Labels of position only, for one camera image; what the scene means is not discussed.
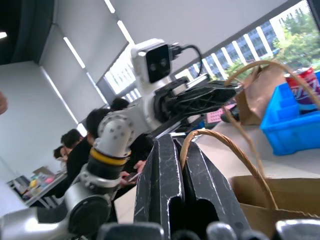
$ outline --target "ceiling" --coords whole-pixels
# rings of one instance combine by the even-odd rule
[[[0,0],[0,65],[39,63],[53,21],[55,0]]]

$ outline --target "office room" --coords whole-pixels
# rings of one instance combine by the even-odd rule
[[[1,0],[1,240],[320,239],[318,0]]]

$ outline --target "yellow ring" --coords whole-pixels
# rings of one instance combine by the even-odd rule
[[[122,166],[127,161],[127,158],[116,159],[116,158],[111,158],[111,157],[105,156],[105,155],[101,154],[100,152],[97,152],[94,148],[91,148],[90,155],[92,157],[94,157],[94,159],[96,159],[100,162],[103,162],[105,164],[110,164],[110,165],[116,165],[116,166]]]

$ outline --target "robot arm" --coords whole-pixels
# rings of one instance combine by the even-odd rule
[[[132,49],[137,87],[143,97],[125,110],[108,114],[100,123],[99,138],[90,151],[88,164],[66,191],[63,204],[57,209],[31,208],[5,215],[0,220],[1,240],[63,240],[96,232],[109,217],[120,172],[130,156],[130,145],[139,135],[157,136],[178,127],[181,121],[193,122],[191,116],[214,111],[236,94],[236,86],[212,85],[209,89],[215,90],[204,91],[201,96],[207,94],[206,105],[214,107],[202,109],[201,105],[199,112],[193,111],[199,106],[190,104],[196,98],[188,97],[194,94],[187,92],[188,81],[170,82],[168,78],[171,60],[180,52],[176,45],[169,46],[159,39]],[[205,81],[208,82],[208,77],[200,77],[192,88]]]

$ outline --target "white wall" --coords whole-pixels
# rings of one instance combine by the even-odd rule
[[[77,125],[40,67],[33,62],[0,66],[0,91],[8,110],[0,115],[0,178],[29,174],[53,161],[61,135]]]

